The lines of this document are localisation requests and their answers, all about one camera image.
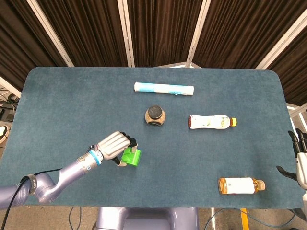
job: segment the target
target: orange bottle cap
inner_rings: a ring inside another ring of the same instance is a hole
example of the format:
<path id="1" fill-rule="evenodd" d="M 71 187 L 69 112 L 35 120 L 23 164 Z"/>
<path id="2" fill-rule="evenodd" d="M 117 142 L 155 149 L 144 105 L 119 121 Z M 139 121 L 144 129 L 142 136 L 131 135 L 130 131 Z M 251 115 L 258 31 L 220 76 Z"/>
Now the orange bottle cap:
<path id="1" fill-rule="evenodd" d="M 230 118 L 230 126 L 231 127 L 235 127 L 236 126 L 236 118 L 235 117 L 231 117 Z"/>

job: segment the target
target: bottle label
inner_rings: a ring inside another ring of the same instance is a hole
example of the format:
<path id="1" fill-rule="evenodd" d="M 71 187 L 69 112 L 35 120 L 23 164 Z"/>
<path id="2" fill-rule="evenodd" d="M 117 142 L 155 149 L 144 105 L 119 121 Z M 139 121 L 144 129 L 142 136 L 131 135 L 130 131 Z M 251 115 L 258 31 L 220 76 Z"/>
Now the bottle label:
<path id="1" fill-rule="evenodd" d="M 253 194 L 255 187 L 253 179 L 248 178 L 225 178 L 228 194 Z"/>

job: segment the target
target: white roll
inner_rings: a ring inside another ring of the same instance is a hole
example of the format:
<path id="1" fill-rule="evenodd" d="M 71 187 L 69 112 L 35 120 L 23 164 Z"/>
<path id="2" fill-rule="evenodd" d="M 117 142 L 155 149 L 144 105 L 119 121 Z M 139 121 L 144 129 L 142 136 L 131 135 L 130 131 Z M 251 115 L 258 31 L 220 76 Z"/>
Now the white roll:
<path id="1" fill-rule="evenodd" d="M 155 93 L 168 93 L 175 95 L 190 95 L 194 93 L 194 86 L 187 85 L 166 85 L 154 83 L 136 82 L 134 84 L 135 92 L 155 92 Z"/>

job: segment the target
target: yellow stand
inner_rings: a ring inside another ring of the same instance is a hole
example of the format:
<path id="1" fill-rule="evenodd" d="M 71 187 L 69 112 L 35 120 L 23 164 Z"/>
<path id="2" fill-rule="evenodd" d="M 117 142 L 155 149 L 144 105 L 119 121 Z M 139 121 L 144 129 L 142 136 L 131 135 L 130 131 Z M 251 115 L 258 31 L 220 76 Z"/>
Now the yellow stand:
<path id="1" fill-rule="evenodd" d="M 241 220 L 242 220 L 242 229 L 243 230 L 249 230 L 249 226 L 248 226 L 248 216 L 245 214 L 247 213 L 246 208 L 241 208 Z"/>

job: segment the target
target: plastic bottle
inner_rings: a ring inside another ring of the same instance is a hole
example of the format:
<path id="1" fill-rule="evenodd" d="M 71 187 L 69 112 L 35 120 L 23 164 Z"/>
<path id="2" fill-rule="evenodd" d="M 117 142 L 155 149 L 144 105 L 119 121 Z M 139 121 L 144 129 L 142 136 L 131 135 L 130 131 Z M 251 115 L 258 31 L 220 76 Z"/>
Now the plastic bottle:
<path id="1" fill-rule="evenodd" d="M 220 178 L 218 180 L 221 194 L 253 194 L 265 189 L 265 183 L 255 178 Z"/>
<path id="2" fill-rule="evenodd" d="M 229 118 L 226 115 L 215 115 L 215 116 L 190 115 L 188 119 L 188 125 L 190 129 L 196 129 L 196 128 L 225 129 L 228 127 L 236 126 L 236 118 L 234 117 Z"/>

